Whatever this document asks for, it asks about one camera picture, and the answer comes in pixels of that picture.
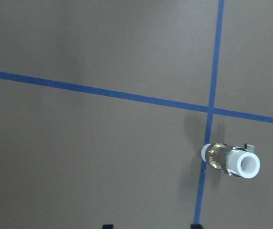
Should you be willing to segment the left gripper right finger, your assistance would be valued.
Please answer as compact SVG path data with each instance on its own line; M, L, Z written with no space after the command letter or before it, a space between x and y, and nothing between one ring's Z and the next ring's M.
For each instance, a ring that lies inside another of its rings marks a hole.
M190 229L202 229L202 225L201 224L191 224Z

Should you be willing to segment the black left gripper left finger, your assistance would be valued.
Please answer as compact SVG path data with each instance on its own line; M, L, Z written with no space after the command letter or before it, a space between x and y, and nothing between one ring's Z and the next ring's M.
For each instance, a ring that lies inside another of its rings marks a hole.
M113 224L105 224L102 226L102 229L113 229Z

